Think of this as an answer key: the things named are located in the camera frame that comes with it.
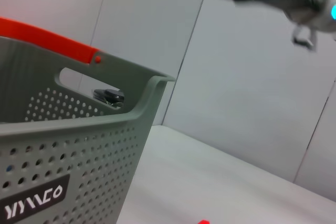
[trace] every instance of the red object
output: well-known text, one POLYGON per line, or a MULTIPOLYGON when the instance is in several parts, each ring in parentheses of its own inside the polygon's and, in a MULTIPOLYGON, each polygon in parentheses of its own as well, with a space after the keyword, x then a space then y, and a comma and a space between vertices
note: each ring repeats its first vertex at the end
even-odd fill
POLYGON ((97 56, 94 60, 95 60, 96 63, 100 63, 101 62, 101 57, 97 56))
POLYGON ((1 17, 0 36, 32 43, 83 63, 90 63, 98 51, 50 31, 1 17))

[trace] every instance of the perforated basket wall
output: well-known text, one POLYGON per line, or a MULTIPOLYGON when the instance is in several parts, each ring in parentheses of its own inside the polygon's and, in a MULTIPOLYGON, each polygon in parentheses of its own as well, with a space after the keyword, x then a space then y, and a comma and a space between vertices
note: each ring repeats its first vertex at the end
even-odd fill
POLYGON ((101 63, 83 64, 2 37, 0 50, 0 223, 115 224, 171 79, 101 52, 101 63), (64 67, 120 88, 124 107, 64 87, 64 67), (49 206, 42 192, 45 209, 23 218, 34 211, 27 197, 39 204, 32 191, 63 178, 64 199, 49 206), (2 220, 8 199, 16 213, 2 220))
POLYGON ((70 174, 61 203, 22 223, 115 223, 144 140, 133 125, 75 137, 2 145, 1 198, 70 174))

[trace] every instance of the table surface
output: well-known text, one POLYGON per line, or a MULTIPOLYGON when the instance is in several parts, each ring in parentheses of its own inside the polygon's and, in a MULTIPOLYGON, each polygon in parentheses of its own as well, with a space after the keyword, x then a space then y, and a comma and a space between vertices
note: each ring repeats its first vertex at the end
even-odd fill
POLYGON ((118 224, 336 223, 336 202, 168 127, 136 171, 118 224))

